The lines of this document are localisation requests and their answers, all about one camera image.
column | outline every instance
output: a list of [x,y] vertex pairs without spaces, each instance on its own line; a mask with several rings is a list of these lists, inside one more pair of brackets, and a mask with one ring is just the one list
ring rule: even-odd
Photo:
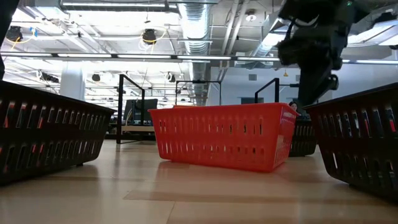
[[61,76],[62,96],[85,100],[86,76],[81,69],[81,62],[64,62]]

basket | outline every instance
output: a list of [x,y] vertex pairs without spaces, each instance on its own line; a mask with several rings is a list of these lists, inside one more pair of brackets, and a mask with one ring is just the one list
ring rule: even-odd
[[398,200],[398,83],[309,106],[327,172]]
[[317,139],[315,138],[315,130],[312,128],[312,122],[297,118],[289,157],[312,155],[316,147]]
[[271,172],[288,157],[297,116],[284,103],[150,113],[161,158],[260,172]]
[[113,113],[0,81],[0,184],[96,159]]

ductwork pipe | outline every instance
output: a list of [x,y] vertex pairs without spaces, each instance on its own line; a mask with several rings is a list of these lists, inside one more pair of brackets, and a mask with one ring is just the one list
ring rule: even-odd
[[[182,32],[185,39],[201,40],[209,38],[210,24],[210,5],[209,4],[178,4],[178,9],[182,17]],[[185,42],[187,54],[207,55],[209,53],[209,43],[207,42]],[[192,80],[209,80],[210,66],[207,63],[191,63],[190,77]],[[206,95],[208,84],[193,85],[195,95]],[[206,100],[196,97],[197,105],[203,106]]]
[[65,11],[174,12],[176,4],[101,2],[96,0],[23,0],[30,7],[58,7]]
[[234,0],[231,8],[231,17],[229,18],[228,26],[226,28],[223,47],[221,48],[221,54],[225,53],[226,46],[228,44],[229,35],[231,35],[232,26],[234,25],[236,11],[238,10],[239,0]]
[[226,53],[227,55],[231,55],[232,49],[233,49],[234,44],[235,44],[235,40],[236,40],[236,38],[238,36],[239,29],[241,28],[242,20],[243,20],[243,17],[245,15],[246,9],[248,8],[249,2],[250,2],[250,0],[244,0],[244,2],[242,4],[241,13],[240,13],[240,15],[238,17],[238,21],[236,22],[235,29],[234,29],[234,32],[232,34],[232,39],[231,39],[231,42],[229,43],[228,51]]

air duct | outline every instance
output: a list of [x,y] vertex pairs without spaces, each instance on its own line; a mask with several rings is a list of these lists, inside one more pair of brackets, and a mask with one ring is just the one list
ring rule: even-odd
[[[278,18],[279,11],[267,15],[263,25],[262,25],[262,40],[260,44],[253,50],[250,57],[265,57],[273,48],[273,44],[269,44],[270,32],[285,26],[284,23]],[[241,65],[243,68],[254,69],[254,68],[271,68],[273,66],[272,62],[250,62]]]
[[[198,40],[207,39],[209,36],[210,5],[209,4],[178,4],[182,17],[182,30],[185,39],[195,40],[185,42],[185,49],[189,55],[207,55],[209,43]],[[191,80],[209,80],[210,65],[208,63],[193,62],[190,64]],[[206,104],[204,97],[207,95],[208,84],[194,84],[193,94],[196,96],[197,105]]]
[[168,3],[142,3],[142,1],[96,1],[96,0],[23,0],[24,6],[56,7],[63,11],[116,11],[116,12],[174,12],[177,5]]

red plastic basket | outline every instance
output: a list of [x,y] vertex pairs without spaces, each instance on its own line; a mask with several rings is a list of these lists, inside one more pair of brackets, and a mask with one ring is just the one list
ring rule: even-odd
[[149,111],[161,158],[261,172],[288,158],[297,116],[284,103]]

